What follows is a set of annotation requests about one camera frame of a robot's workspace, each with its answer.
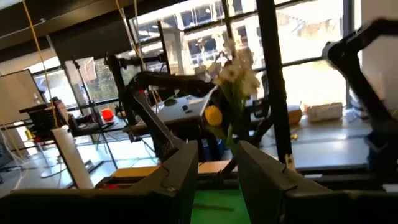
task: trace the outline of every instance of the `red object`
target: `red object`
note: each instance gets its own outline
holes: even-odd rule
[[[102,117],[105,121],[111,121],[113,119],[113,112],[109,108],[105,108],[102,110]]]

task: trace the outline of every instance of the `green surface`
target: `green surface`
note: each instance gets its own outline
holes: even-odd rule
[[[250,223],[241,191],[197,191],[191,223]]]

